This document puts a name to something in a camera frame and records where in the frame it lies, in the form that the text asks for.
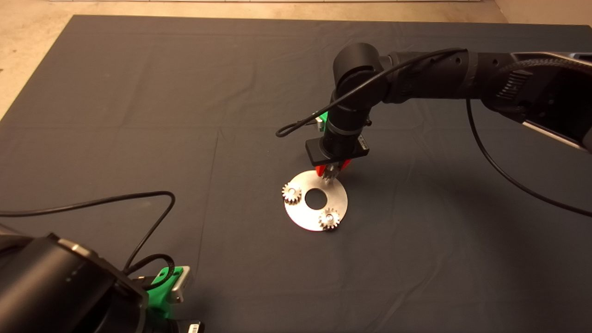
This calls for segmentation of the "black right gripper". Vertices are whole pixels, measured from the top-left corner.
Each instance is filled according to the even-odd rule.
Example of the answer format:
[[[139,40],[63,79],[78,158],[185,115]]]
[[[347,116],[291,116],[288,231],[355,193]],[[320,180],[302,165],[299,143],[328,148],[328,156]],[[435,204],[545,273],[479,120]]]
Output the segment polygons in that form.
[[[342,172],[350,164],[352,159],[367,156],[370,148],[363,135],[358,135],[351,153],[331,154],[322,145],[323,138],[315,138],[305,141],[305,150],[313,166],[316,167],[317,176],[324,176],[326,165],[338,163],[338,172]]]

